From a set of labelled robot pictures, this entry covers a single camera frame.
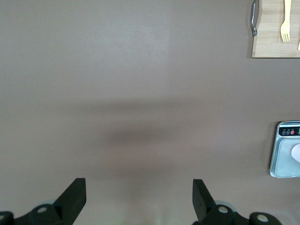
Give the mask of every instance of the metal handle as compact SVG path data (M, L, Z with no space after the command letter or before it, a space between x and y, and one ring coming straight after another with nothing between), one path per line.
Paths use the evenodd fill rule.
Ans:
M252 3L251 18L250 18L250 26L251 26L251 29L252 29L252 35L254 37L257 35L257 28L255 27L256 24L254 24L255 9L257 7L256 1L257 0L254 0L253 3Z

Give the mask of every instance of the kitchen scale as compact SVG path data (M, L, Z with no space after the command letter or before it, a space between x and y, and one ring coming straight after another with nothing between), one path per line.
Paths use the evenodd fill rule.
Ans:
M270 174L277 178L300 177L300 121L278 124Z

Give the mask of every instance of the wooden fork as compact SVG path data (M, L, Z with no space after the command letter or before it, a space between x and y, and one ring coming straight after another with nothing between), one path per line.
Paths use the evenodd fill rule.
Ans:
M292 0L285 0L285 21L280 27L281 37L283 42L290 41L290 14Z

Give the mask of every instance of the cutting board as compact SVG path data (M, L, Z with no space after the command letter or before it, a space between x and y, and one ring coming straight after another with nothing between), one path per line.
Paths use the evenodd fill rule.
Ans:
M289 42L280 35L284 16L284 0L259 0L253 58L300 58L300 0L292 0Z

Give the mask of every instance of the white object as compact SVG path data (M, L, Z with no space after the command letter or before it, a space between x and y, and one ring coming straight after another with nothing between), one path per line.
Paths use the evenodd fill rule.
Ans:
M300 144L296 144L292 148L292 157L300 163Z

